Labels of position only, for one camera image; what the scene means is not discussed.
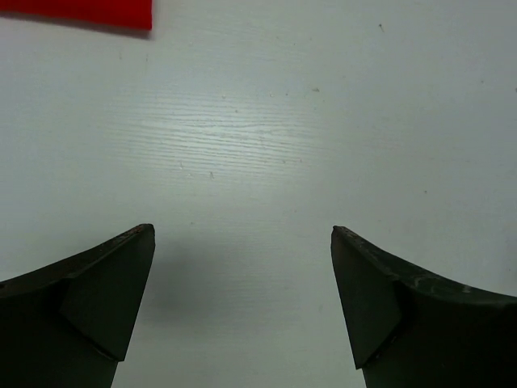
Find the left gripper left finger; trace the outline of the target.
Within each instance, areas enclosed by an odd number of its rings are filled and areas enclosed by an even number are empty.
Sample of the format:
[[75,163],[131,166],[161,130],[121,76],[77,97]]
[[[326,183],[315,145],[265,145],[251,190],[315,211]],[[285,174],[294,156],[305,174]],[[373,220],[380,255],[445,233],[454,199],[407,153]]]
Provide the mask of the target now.
[[3,387],[109,387],[124,361],[155,251],[141,224],[1,283]]

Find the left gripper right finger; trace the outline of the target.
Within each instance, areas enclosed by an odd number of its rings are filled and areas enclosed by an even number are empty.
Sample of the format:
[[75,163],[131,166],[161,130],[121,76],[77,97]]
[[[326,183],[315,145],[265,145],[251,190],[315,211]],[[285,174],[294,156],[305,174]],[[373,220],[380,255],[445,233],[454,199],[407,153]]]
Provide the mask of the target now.
[[369,387],[513,387],[516,300],[437,275],[334,227],[355,367]]

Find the red t shirt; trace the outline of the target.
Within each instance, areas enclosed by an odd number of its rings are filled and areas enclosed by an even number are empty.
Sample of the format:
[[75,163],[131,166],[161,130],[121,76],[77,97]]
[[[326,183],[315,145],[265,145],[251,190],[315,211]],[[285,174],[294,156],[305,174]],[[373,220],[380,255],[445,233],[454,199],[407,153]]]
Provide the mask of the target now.
[[151,31],[151,0],[1,0],[1,12]]

